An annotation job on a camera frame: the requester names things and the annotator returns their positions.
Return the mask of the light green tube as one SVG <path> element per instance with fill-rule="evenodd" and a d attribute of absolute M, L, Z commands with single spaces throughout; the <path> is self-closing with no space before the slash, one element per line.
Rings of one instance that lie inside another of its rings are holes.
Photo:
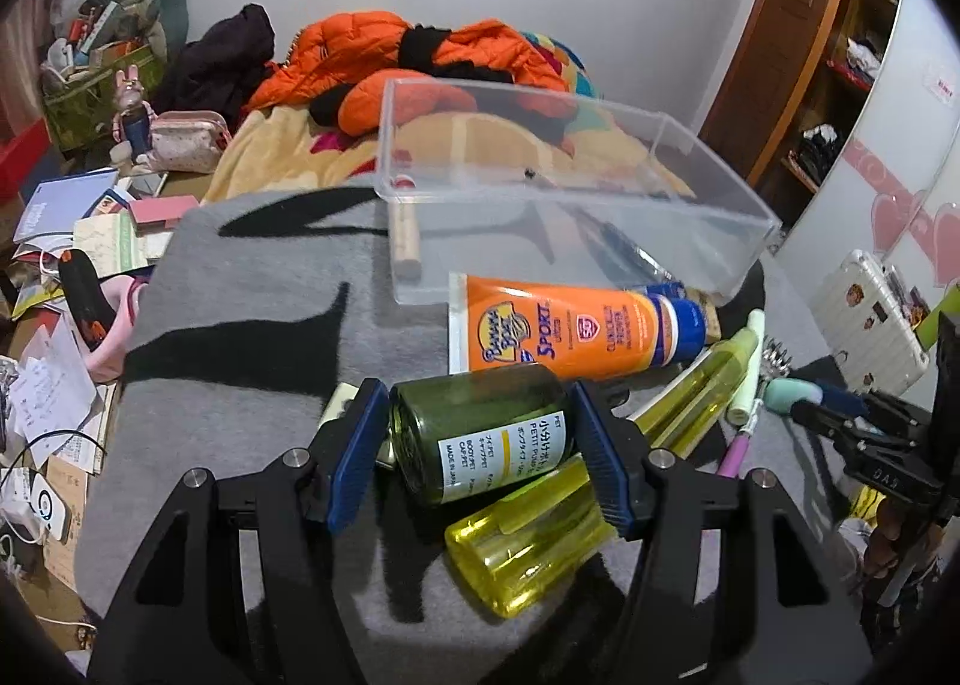
<path fill-rule="evenodd" d="M 763 310 L 752 310 L 748 314 L 747 328 L 754 333 L 757 343 L 754 352 L 747 363 L 747 371 L 742 383 L 734 392 L 731 404 L 727 407 L 727 422 L 736 428 L 747 425 L 750 414 L 754 410 L 755 396 L 757 396 L 758 380 L 760 379 L 760 362 L 763 353 L 763 343 L 766 334 L 766 314 Z"/>

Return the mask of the dark green glass bottle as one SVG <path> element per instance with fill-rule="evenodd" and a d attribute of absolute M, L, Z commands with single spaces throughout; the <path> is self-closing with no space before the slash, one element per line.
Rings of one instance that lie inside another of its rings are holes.
<path fill-rule="evenodd" d="M 535 479 L 573 451 L 566 387 L 540 365 L 398 383 L 389 433 L 395 464 L 426 504 Z"/>

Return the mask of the yellow transparent spray bottle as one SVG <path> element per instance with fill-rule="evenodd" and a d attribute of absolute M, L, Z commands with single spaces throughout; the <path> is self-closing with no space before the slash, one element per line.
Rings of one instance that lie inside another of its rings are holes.
<path fill-rule="evenodd" d="M 731 404 L 756 343 L 745 326 L 641 410 L 635 423 L 652 448 L 690 458 Z M 500 618 L 539 602 L 613 536 L 578 456 L 444 532 L 452 568 Z"/>

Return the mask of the orange sunscreen tube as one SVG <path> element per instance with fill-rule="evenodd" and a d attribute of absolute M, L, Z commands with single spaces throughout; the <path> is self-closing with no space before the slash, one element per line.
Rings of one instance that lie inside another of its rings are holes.
<path fill-rule="evenodd" d="M 696 359 L 706 318 L 685 298 L 449 275 L 449 370 L 542 365 L 602 381 Z"/>

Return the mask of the purple pen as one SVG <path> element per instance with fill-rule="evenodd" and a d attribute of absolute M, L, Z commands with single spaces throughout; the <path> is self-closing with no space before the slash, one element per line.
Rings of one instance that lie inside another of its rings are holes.
<path fill-rule="evenodd" d="M 761 401 L 760 399 L 755 399 L 752 404 L 752 409 L 748 412 L 748 419 L 737 431 L 736 438 L 732 440 L 732 443 L 729 444 L 724 458 L 722 458 L 721 464 L 719 465 L 718 474 L 721 477 L 727 477 L 727 479 L 737 479 L 740 476 L 740 468 L 742 467 L 743 460 L 747 456 L 748 446 L 750 446 L 750 440 L 754 436 L 755 426 L 758 422 L 758 414 L 760 414 Z"/>

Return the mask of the white patterned suitcase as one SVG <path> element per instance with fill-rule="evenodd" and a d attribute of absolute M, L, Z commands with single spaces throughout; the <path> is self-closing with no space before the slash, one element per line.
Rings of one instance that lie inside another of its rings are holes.
<path fill-rule="evenodd" d="M 929 368 L 929 355 L 871 253 L 851 251 L 814 293 L 811 311 L 851 391 L 901 396 Z"/>

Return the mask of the clear plastic storage box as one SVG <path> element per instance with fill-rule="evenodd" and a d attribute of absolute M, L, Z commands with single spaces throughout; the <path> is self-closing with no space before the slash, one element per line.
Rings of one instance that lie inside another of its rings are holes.
<path fill-rule="evenodd" d="M 374 187 L 389 206 L 396 176 L 415 181 L 421 279 L 392 288 L 400 305 L 436 305 L 449 275 L 586 287 L 662 279 L 729 300 L 779 227 L 776 214 L 716 152 L 665 113 L 597 103 L 693 188 L 646 194 L 584 173 L 555 183 L 517 165 L 400 162 L 392 110 L 382 110 Z"/>

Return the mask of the pink black slipper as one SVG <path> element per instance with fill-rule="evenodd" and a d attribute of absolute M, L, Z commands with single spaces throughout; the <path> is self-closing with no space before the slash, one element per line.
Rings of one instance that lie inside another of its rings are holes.
<path fill-rule="evenodd" d="M 65 251 L 57 271 L 91 380 L 98 384 L 119 380 L 148 281 L 117 274 L 101 282 L 82 250 Z"/>

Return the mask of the pink floral pouch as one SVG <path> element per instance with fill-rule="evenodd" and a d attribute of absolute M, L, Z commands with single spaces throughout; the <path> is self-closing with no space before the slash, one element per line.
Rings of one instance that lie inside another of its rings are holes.
<path fill-rule="evenodd" d="M 146 163 L 160 172 L 213 173 L 231 142 L 217 112 L 164 112 L 149 126 Z"/>

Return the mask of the orange puffer jacket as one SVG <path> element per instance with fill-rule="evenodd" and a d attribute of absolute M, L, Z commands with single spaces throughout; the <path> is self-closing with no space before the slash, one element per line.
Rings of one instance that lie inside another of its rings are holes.
<path fill-rule="evenodd" d="M 337 126 L 361 137 L 381 119 L 387 80 L 480 80 L 527 89 L 526 112 L 544 119 L 566 119 L 569 102 L 550 92 L 569 92 L 540 48 L 498 19 L 460 29 L 413 25 L 387 11 L 340 13 L 298 32 L 285 61 L 247 100 L 250 115 L 277 105 L 308 105 L 319 126 Z"/>

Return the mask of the white charger device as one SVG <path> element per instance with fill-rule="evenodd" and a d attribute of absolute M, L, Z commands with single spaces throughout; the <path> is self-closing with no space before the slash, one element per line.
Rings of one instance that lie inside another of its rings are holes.
<path fill-rule="evenodd" d="M 68 511 L 43 474 L 26 467 L 2 470 L 2 519 L 27 543 L 65 539 Z"/>

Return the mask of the rabbit figurine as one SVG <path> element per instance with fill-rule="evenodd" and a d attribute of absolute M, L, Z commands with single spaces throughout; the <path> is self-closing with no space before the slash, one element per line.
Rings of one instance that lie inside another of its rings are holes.
<path fill-rule="evenodd" d="M 117 144 L 127 142 L 133 160 L 151 151 L 151 121 L 156 118 L 146 100 L 145 87 L 140 80 L 137 64 L 121 68 L 114 74 L 112 98 L 112 137 Z"/>

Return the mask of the blue notebook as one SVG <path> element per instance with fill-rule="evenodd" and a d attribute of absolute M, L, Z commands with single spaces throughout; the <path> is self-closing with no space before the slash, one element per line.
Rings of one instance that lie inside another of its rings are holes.
<path fill-rule="evenodd" d="M 29 242 L 44 235 L 64 235 L 83 219 L 99 197 L 114 187 L 116 169 L 101 169 L 83 175 L 43 181 L 32 193 L 13 233 L 14 243 Z"/>

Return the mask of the wooden door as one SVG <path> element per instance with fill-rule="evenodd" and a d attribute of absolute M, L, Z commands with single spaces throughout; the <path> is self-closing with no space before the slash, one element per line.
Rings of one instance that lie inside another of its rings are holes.
<path fill-rule="evenodd" d="M 841 0 L 754 0 L 701 137 L 756 187 L 811 84 Z"/>

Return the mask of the wooden shelf unit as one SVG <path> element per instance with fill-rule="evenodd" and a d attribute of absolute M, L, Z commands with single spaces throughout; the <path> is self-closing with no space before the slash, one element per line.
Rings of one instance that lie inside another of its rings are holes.
<path fill-rule="evenodd" d="M 839 0 L 835 24 L 791 121 L 781 167 L 814 196 L 866 108 L 900 0 Z"/>

